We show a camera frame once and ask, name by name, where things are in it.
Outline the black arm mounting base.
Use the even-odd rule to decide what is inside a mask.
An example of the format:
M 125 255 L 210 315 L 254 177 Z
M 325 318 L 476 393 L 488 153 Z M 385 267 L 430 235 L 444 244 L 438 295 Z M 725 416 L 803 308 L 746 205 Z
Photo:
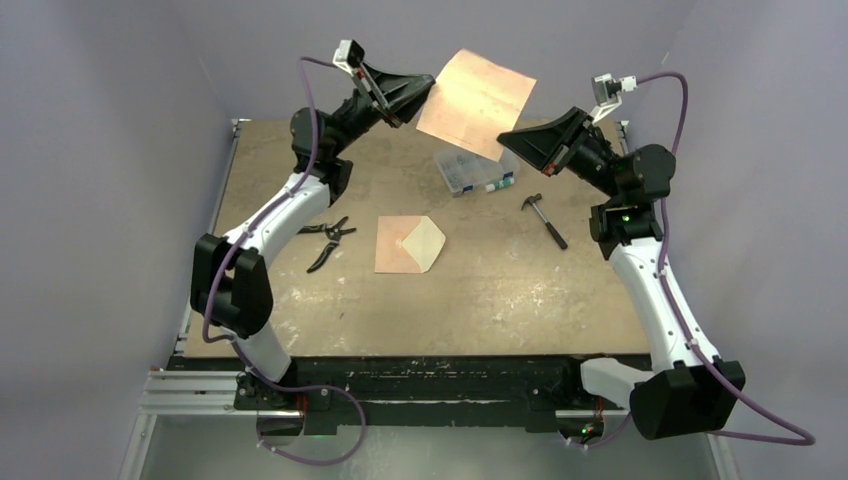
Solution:
M 172 357 L 182 373 L 233 378 L 238 412 L 293 414 L 307 435 L 341 426 L 516 427 L 529 433 L 581 432 L 623 408 L 582 389 L 583 355 L 300 356 L 283 379 L 290 392 L 250 376 L 234 357 Z

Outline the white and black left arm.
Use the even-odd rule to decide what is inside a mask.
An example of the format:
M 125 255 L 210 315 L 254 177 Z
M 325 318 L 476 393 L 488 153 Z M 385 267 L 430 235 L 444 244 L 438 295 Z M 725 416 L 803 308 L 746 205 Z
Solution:
M 436 84 L 430 74 L 387 73 L 363 60 L 343 61 L 336 67 L 354 89 L 326 113 L 316 107 L 303 67 L 309 61 L 299 60 L 307 105 L 291 117 L 292 174 L 239 226 L 197 240 L 189 290 L 191 309 L 203 317 L 204 341 L 229 343 L 246 374 L 260 381 L 260 397 L 275 409 L 289 407 L 309 389 L 287 375 L 295 362 L 270 322 L 274 298 L 268 267 L 310 220 L 345 192 L 353 164 L 342 159 L 342 152 L 379 122 L 392 128 L 408 123 Z

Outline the pink and cream envelope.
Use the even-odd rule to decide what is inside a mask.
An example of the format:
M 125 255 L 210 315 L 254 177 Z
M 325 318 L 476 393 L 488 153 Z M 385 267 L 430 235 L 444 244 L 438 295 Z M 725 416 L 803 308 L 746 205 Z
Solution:
M 439 257 L 445 242 L 445 234 L 429 216 L 380 216 L 374 272 L 426 273 Z

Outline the pink lined letter paper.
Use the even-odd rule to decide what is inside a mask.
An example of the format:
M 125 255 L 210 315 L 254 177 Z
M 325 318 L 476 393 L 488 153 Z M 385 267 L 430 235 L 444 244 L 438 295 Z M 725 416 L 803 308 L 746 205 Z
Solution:
M 416 129 L 498 162 L 497 137 L 513 129 L 535 85 L 532 77 L 461 49 L 436 77 Z

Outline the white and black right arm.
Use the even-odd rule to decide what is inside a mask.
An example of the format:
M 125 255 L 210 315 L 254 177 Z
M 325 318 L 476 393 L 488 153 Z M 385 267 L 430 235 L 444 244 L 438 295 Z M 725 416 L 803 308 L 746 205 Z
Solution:
M 700 329 L 662 250 L 666 237 L 654 204 L 671 192 L 675 156 L 658 144 L 619 155 L 577 107 L 497 140 L 542 174 L 567 169 L 607 195 L 590 210 L 590 234 L 623 282 L 649 340 L 650 370 L 590 358 L 562 379 L 564 399 L 584 407 L 605 398 L 626 409 L 648 440 L 722 429 L 737 402 L 733 392 L 746 377 Z

